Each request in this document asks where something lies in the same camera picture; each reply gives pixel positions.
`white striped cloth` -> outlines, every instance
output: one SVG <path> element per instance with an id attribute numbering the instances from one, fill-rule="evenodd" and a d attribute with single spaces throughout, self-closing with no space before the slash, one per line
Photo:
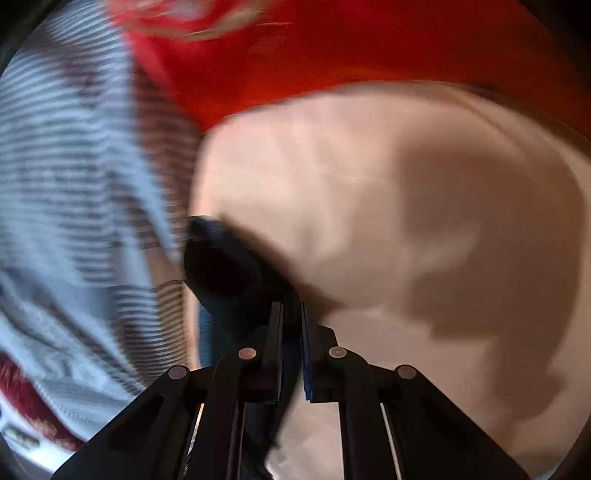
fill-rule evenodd
<path id="1" fill-rule="evenodd" d="M 93 0 L 0 79 L 0 349 L 93 436 L 189 360 L 181 249 L 200 135 Z"/>

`red fabric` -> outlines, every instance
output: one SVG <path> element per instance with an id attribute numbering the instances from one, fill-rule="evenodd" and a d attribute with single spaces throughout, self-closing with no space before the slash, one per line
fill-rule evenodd
<path id="1" fill-rule="evenodd" d="M 5 354 L 0 354 L 0 391 L 21 417 L 48 440 L 72 451 L 84 445 L 60 423 L 22 371 Z"/>
<path id="2" fill-rule="evenodd" d="M 183 31 L 215 23 L 141 17 L 127 11 L 117 19 Z M 256 24 L 215 40 L 150 36 L 133 26 L 127 38 L 140 65 L 205 128 L 339 83 L 424 79 L 488 86 L 591 134 L 589 92 L 517 0 L 284 0 Z"/>

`red patterned cloth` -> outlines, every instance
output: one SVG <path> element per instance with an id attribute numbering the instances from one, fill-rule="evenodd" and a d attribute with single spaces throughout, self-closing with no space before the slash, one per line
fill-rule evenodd
<path id="1" fill-rule="evenodd" d="M 84 445 L 60 423 L 21 369 L 4 353 L 0 353 L 0 391 L 21 417 L 46 439 L 72 451 Z"/>

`striped fabric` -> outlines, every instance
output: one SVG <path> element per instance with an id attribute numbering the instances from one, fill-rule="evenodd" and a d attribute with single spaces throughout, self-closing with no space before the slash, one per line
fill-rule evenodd
<path id="1" fill-rule="evenodd" d="M 93 0 L 0 79 L 0 350 L 88 439 L 187 363 L 181 247 L 199 134 Z"/>

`black object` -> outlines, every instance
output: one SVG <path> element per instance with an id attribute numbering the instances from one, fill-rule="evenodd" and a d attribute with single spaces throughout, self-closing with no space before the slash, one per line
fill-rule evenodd
<path id="1" fill-rule="evenodd" d="M 316 324 L 285 279 L 219 223 L 193 219 L 185 260 L 187 284 L 214 320 L 232 327 L 244 315 L 254 329 L 215 367 L 193 372 L 173 367 L 162 374 L 54 480 L 271 478 L 264 458 L 274 439 L 269 426 L 277 425 L 269 418 L 277 421 L 277 411 L 279 417 L 284 412 L 278 406 L 291 397 L 282 389 L 282 373 L 285 346 L 294 337 L 301 338 L 307 398 L 339 403 L 345 480 L 395 479 L 390 437 L 405 480 L 528 478 L 416 369 L 404 365 L 390 371 L 339 348 L 334 331 Z M 214 279 L 222 272 L 232 276 L 231 288 Z M 258 324 L 262 312 L 265 325 Z M 266 408 L 255 410 L 253 429 L 251 406 Z"/>

